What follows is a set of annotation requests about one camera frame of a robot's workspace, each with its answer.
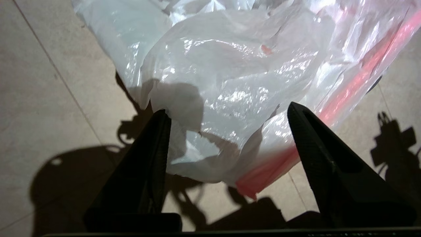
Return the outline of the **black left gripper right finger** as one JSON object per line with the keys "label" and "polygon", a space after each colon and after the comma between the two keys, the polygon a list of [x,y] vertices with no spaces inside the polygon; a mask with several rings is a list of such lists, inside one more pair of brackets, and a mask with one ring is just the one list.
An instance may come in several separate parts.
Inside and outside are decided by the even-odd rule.
{"label": "black left gripper right finger", "polygon": [[324,221],[336,228],[407,227],[416,210],[307,107],[287,117]]}

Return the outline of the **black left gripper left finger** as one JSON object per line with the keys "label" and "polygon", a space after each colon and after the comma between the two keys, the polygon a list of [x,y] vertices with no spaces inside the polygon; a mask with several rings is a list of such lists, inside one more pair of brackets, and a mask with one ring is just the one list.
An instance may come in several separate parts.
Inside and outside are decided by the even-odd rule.
{"label": "black left gripper left finger", "polygon": [[179,214],[162,213],[171,120],[153,114],[84,214],[89,232],[180,232]]}

